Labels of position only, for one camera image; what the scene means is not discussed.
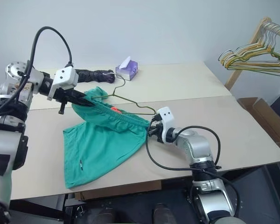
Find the wooden rack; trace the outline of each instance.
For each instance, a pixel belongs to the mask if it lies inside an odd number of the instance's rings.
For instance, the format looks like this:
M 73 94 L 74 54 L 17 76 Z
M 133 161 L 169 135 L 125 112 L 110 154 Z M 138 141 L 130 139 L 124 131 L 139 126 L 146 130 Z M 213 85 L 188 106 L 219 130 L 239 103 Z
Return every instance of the wooden rack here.
M 252 37 L 252 39 L 250 40 L 250 44 L 251 43 L 255 43 L 259 37 L 259 33 L 260 33 L 260 28 L 261 28 L 261 25 L 264 23 L 264 22 L 272 22 L 271 18 L 269 17 L 265 17 L 263 18 L 259 25 L 257 26 L 255 32 L 254 32 L 254 35 Z M 236 80 L 238 79 L 239 75 L 242 73 L 242 70 L 235 70 L 229 77 L 229 79 L 227 80 L 227 82 L 225 83 L 225 87 L 230 90 L 234 83 L 236 82 Z

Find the tissue box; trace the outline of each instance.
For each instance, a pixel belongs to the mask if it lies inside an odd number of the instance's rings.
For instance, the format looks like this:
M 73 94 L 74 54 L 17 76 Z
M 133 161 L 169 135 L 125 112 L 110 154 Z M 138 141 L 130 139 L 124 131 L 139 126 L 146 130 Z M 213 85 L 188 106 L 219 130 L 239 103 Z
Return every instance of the tissue box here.
M 132 78 L 137 74 L 138 63 L 130 60 L 124 68 L 120 68 L 120 65 L 115 69 L 116 74 L 121 75 L 125 80 L 131 81 Z

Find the table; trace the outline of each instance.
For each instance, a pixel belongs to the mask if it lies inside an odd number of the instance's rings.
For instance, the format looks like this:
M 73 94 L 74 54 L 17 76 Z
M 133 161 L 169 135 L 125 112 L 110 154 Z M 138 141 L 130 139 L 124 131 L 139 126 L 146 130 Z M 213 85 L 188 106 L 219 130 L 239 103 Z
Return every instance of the table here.
M 114 87 L 111 84 L 85 83 L 79 85 L 77 90 L 87 90 L 93 85 Z M 219 161 L 222 170 L 248 168 L 280 161 L 278 146 L 203 63 L 143 66 L 143 72 L 137 74 L 124 88 L 121 93 L 126 93 L 126 96 L 136 101 L 145 102 L 142 105 L 155 109 L 169 106 L 175 116 L 176 126 L 202 125 L 213 129 L 222 143 Z M 66 189 L 62 131 L 83 121 L 70 107 L 65 109 L 64 115 L 58 114 L 59 104 L 49 105 L 43 98 L 45 97 L 35 97 L 32 105 L 34 110 L 28 114 L 25 134 L 29 136 L 29 149 L 25 165 L 12 173 L 12 199 L 64 194 L 190 175 L 186 171 L 176 172 L 157 167 L 149 160 L 145 148 L 142 147 L 130 159 L 101 178 Z M 114 98 L 110 100 L 114 100 L 118 108 L 127 111 L 137 109 L 133 104 L 124 104 Z M 215 138 L 203 130 L 198 132 L 208 138 L 212 152 L 216 155 Z M 176 148 L 153 140 L 149 141 L 149 146 L 152 156 L 159 163 L 171 167 L 188 167 L 183 152 Z

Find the beige table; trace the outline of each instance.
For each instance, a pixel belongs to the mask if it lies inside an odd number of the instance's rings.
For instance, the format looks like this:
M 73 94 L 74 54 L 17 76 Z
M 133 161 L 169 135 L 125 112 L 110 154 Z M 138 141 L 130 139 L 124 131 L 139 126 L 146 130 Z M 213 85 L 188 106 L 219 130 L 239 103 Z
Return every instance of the beige table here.
M 208 82 L 208 86 L 201 82 L 200 88 L 195 86 L 194 80 L 192 83 L 180 81 L 180 84 L 172 87 L 171 90 L 178 90 L 186 85 L 189 91 L 196 89 L 199 92 L 197 96 L 202 96 L 205 88 L 211 88 L 213 82 L 214 86 L 218 85 L 218 91 L 214 95 L 210 92 L 209 97 L 189 97 L 188 99 L 178 99 L 178 96 L 175 96 L 176 99 L 163 98 L 157 102 L 147 102 L 145 105 L 155 109 L 169 106 L 174 113 L 176 126 L 202 125 L 213 129 L 222 143 L 219 161 L 219 165 L 223 167 L 222 170 L 279 162 L 280 149 L 254 118 L 237 103 L 229 92 L 224 95 L 225 88 L 222 84 L 218 84 L 214 75 L 209 74 L 209 79 L 205 78 L 205 81 Z M 120 104 L 117 107 L 128 111 L 135 109 L 133 104 Z M 190 172 L 169 171 L 157 167 L 150 161 L 145 147 L 142 147 L 130 159 L 101 178 L 79 187 L 66 189 L 63 174 L 63 129 L 81 122 L 83 122 L 82 119 L 74 113 L 72 108 L 66 108 L 64 115 L 59 115 L 56 108 L 29 112 L 26 131 L 26 135 L 29 136 L 29 149 L 25 165 L 13 172 L 12 199 L 63 194 L 190 175 Z M 204 130 L 198 130 L 198 132 L 208 138 L 212 152 L 216 155 L 215 138 Z M 150 140 L 149 147 L 152 156 L 163 165 L 188 166 L 184 153 L 172 146 Z

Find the cardboard box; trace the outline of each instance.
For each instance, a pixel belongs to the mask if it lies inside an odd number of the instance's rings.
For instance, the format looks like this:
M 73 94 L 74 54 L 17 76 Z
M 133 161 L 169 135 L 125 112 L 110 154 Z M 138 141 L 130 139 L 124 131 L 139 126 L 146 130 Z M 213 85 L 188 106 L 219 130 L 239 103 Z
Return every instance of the cardboard box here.
M 121 185 L 121 186 L 114 186 L 109 188 L 81 191 L 75 193 L 75 198 L 77 200 L 84 201 L 84 200 L 89 200 L 94 198 L 127 195 L 127 194 L 146 192 L 152 190 L 161 190 L 161 189 L 162 189 L 161 181 L 149 181 L 149 182 L 134 183 L 134 184 Z
M 280 147 L 280 117 L 263 100 L 257 97 L 240 98 L 238 103 L 246 109 Z

